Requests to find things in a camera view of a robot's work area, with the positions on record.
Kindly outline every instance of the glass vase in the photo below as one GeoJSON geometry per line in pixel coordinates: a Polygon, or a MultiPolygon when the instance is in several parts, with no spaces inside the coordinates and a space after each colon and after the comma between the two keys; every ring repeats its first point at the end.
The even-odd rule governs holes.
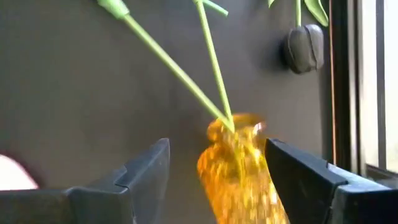
{"type": "Polygon", "coordinates": [[[264,156],[266,125],[252,114],[233,116],[235,132],[221,121],[207,130],[214,144],[200,156],[198,174],[219,224],[289,223],[264,156]]]}

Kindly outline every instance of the dark tulip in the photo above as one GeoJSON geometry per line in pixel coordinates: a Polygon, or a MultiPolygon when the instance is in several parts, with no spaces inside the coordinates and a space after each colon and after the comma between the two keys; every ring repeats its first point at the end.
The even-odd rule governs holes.
{"type": "Polygon", "coordinates": [[[323,66],[323,33],[310,24],[290,30],[284,42],[284,57],[297,74],[317,70],[323,66]]]}

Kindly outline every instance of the green stem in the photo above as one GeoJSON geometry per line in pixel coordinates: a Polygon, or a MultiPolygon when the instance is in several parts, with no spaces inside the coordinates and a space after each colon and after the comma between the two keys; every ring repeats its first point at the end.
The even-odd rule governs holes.
{"type": "Polygon", "coordinates": [[[174,74],[185,84],[185,86],[199,99],[209,112],[230,131],[234,132],[232,120],[228,120],[222,112],[211,102],[200,90],[197,84],[174,62],[174,60],[162,49],[162,47],[135,21],[130,14],[125,15],[123,21],[133,30],[136,35],[174,72],[174,74]]]}
{"type": "Polygon", "coordinates": [[[223,102],[224,111],[225,111],[225,113],[227,115],[227,118],[228,118],[229,122],[232,125],[234,125],[231,108],[229,106],[228,97],[227,97],[225,86],[224,86],[223,77],[221,76],[220,66],[218,65],[218,61],[217,61],[216,50],[214,48],[213,40],[211,38],[209,24],[207,22],[205,8],[203,7],[203,2],[202,1],[196,1],[195,3],[196,3],[197,8],[198,8],[201,26],[203,28],[203,33],[205,35],[207,49],[209,51],[211,64],[213,66],[213,73],[214,73],[215,78],[216,78],[218,91],[220,92],[220,97],[221,97],[221,100],[223,102]]]}
{"type": "Polygon", "coordinates": [[[301,0],[296,0],[296,26],[301,26],[301,0]]]}
{"type": "Polygon", "coordinates": [[[227,17],[228,16],[228,11],[223,9],[221,6],[217,5],[216,3],[210,1],[210,0],[201,0],[205,5],[207,5],[208,7],[216,10],[217,12],[219,12],[220,14],[222,14],[223,16],[227,17]]]}

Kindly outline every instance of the dark wall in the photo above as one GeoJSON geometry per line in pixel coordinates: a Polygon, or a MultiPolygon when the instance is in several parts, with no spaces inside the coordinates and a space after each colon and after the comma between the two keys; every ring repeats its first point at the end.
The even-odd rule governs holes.
{"type": "MultiPolygon", "coordinates": [[[[126,3],[221,108],[194,3],[126,3]]],[[[279,58],[280,41],[295,24],[293,1],[278,0],[271,10],[266,0],[217,3],[228,18],[207,12],[233,111],[257,113],[269,134],[325,155],[331,145],[329,65],[297,76],[279,58]]],[[[303,23],[311,22],[303,7],[303,23]]],[[[85,184],[169,137],[162,223],[212,223],[196,174],[211,120],[154,54],[94,1],[0,2],[0,153],[22,162],[41,187],[85,184]]]]}

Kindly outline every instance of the green leaf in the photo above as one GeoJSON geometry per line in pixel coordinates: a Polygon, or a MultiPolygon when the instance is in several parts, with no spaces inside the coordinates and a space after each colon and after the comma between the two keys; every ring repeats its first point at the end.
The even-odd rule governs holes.
{"type": "Polygon", "coordinates": [[[323,26],[327,27],[329,25],[329,18],[322,7],[321,0],[304,0],[304,2],[305,5],[307,5],[308,10],[317,19],[317,21],[323,26]]]}
{"type": "Polygon", "coordinates": [[[272,5],[272,3],[274,2],[275,0],[268,0],[268,7],[271,7],[271,5],[272,5]]]}

